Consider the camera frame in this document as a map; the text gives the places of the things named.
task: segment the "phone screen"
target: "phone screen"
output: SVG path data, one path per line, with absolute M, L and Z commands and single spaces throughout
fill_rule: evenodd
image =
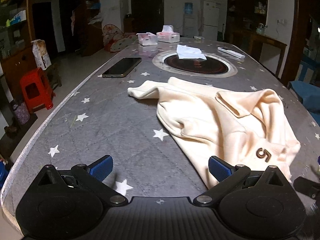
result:
M 103 73 L 103 75 L 123 75 L 128 70 L 132 70 L 141 61 L 140 57 L 126 57 L 118 61 L 111 68 Z

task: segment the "smartphone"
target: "smartphone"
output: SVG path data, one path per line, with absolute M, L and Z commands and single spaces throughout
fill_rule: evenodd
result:
M 140 57 L 125 57 L 102 74 L 104 78 L 123 78 L 141 62 Z

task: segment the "red plastic stool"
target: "red plastic stool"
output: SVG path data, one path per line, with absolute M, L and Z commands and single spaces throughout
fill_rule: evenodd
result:
M 52 97 L 56 94 L 52 91 L 49 81 L 40 67 L 27 72 L 20 79 L 20 86 L 30 113 L 33 113 L 35 107 L 43 104 L 48 110 L 53 107 Z

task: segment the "embroidered number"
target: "embroidered number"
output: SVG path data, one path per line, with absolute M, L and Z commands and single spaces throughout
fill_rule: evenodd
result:
M 259 159 L 263 159 L 264 157 L 267 157 L 265 159 L 265 162 L 269 162 L 270 159 L 271 159 L 271 153 L 268 152 L 266 149 L 262 149 L 262 148 L 259 148 L 256 152 L 256 156 L 259 158 Z

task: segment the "tissue box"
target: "tissue box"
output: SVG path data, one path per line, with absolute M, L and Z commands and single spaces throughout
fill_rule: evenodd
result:
M 142 46 L 158 45 L 157 36 L 153 33 L 137 33 L 137 36 Z
M 163 25 L 162 32 L 157 33 L 158 41 L 163 42 L 179 42 L 180 41 L 180 33 L 173 32 L 172 25 Z

